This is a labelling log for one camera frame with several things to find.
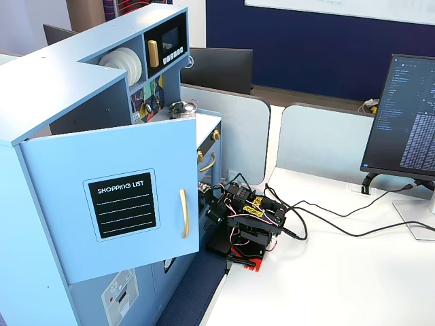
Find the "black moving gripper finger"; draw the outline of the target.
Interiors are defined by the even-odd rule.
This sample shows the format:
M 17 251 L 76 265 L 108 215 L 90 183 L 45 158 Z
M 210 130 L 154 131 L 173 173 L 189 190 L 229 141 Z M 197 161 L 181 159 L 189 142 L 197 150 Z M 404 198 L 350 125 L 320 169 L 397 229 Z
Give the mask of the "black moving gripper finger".
M 205 202 L 210 206 L 211 210 L 216 208 L 218 203 L 218 198 L 214 196 L 212 189 L 209 189 L 204 193 L 204 198 L 205 198 Z

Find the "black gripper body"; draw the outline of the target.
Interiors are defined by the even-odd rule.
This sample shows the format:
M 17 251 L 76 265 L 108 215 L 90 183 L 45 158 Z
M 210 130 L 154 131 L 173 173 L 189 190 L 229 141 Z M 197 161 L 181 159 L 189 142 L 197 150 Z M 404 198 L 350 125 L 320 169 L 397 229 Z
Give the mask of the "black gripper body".
M 231 206 L 231 202 L 234 199 L 234 194 L 227 191 L 222 193 L 219 198 L 217 198 L 217 206 L 212 211 L 215 211 L 221 216 L 221 221 L 225 220 L 228 216 L 234 215 L 234 209 Z

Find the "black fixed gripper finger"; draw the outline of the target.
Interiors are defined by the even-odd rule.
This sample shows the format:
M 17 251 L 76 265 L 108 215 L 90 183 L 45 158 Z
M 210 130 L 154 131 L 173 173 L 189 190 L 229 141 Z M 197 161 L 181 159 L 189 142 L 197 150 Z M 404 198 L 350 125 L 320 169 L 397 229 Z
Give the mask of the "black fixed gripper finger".
M 212 210 L 208 210 L 205 213 L 205 216 L 206 216 L 206 222 L 203 227 L 204 231 L 207 231 L 213 225 L 218 225 L 221 221 L 221 216 Z

